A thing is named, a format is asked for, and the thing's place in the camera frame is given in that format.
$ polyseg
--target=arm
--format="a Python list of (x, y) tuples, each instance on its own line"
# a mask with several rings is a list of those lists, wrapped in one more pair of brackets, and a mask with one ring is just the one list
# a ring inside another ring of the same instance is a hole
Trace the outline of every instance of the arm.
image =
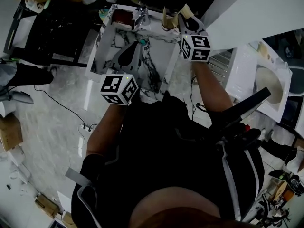
[(105, 155), (115, 144), (123, 124), (127, 106), (111, 104), (87, 142), (86, 155)]
[(206, 110), (222, 112), (232, 107), (229, 95), (219, 84), (207, 63), (193, 62), (192, 68), (195, 72), (200, 95)]

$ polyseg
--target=marble countertop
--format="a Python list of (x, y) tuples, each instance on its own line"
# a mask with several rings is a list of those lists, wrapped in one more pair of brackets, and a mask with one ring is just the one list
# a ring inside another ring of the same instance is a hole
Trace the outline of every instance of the marble countertop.
[(143, 39), (146, 44), (142, 46), (139, 68), (139, 78), (142, 80), (140, 94), (143, 101), (162, 100), (180, 52), (178, 33), (163, 30), (162, 14), (153, 11), (149, 11), (150, 24), (141, 24), (136, 31), (132, 31), (130, 26), (112, 21), (116, 10), (130, 13), (135, 9), (112, 5), (97, 36), (85, 75), (99, 82), (100, 75), (107, 72), (114, 55), (121, 48)]

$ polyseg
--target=hair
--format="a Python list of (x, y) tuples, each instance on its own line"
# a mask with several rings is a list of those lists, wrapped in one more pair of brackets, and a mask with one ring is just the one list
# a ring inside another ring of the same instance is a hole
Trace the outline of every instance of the hair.
[(144, 221), (138, 228), (256, 228), (256, 226), (223, 220), (194, 208), (172, 208)]

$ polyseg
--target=black shirt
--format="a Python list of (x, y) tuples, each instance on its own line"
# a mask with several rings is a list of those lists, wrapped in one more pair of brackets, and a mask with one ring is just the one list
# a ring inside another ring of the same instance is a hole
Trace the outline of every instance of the black shirt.
[[(97, 187), (95, 216), (101, 226), (127, 227), (141, 199), (172, 186), (201, 194), (218, 206), (222, 218), (234, 219), (222, 156), (197, 141), (205, 133), (206, 128), (188, 118), (187, 109), (179, 100), (129, 107), (120, 133), (118, 160), (105, 165), (108, 160), (102, 156), (89, 155), (81, 170)], [(261, 156), (258, 150), (250, 151), (250, 155), (258, 173), (260, 191), (264, 178)], [(254, 170), (244, 152), (228, 156), (227, 161), (238, 193), (241, 217), (244, 217), (256, 197)], [(79, 187), (76, 185), (72, 198), (73, 220), (79, 228), (95, 227), (77, 197)]]

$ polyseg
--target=marble tile floor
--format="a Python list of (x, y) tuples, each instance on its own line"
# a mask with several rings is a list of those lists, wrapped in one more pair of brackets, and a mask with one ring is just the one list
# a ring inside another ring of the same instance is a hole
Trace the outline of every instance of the marble tile floor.
[[(169, 83), (169, 92), (187, 104), (191, 116), (190, 81), (193, 73), (187, 61), (181, 58), (178, 61)], [(36, 88), (48, 92), (61, 104), (79, 114), (87, 125), (91, 125), (100, 121), (109, 104), (99, 95), (99, 84), (85, 77), (85, 70), (58, 66), (54, 81)], [(21, 122), (25, 166), (32, 174), (30, 182), (59, 204), (57, 190), (66, 180), (64, 174), (68, 167), (80, 171), (90, 134), (80, 129), (82, 121), (76, 115), (58, 105), (45, 93), (35, 91), (34, 86), (20, 86), (16, 89), (31, 95), (34, 100), (33, 105), (17, 103), (15, 112)], [(193, 85), (192, 99), (194, 104), (201, 102), (197, 85)], [(200, 110), (196, 110), (193, 120), (205, 127), (211, 125), (209, 116)], [(259, 129), (266, 128), (268, 131), (275, 127), (274, 140), (280, 144), (291, 144), (294, 139), (292, 134), (276, 126), (272, 119), (259, 112), (254, 112), (244, 123)], [(281, 160), (261, 148), (260, 151), (266, 163), (274, 168), (282, 166)], [(272, 170), (266, 164), (264, 168), (263, 189), (270, 183), (268, 173)]]

